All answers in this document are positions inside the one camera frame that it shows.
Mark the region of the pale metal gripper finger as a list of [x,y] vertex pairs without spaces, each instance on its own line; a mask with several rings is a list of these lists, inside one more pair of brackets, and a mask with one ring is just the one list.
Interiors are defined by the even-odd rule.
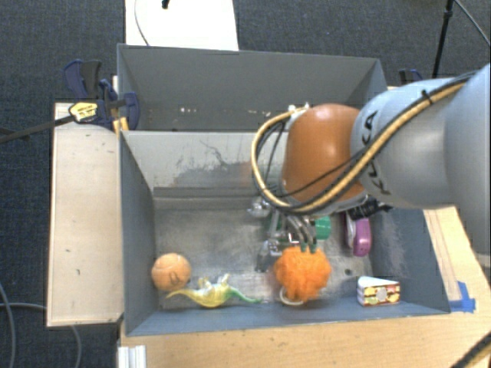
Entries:
[[277,241],[264,241],[256,257],[255,270],[266,272],[281,256],[282,246]]

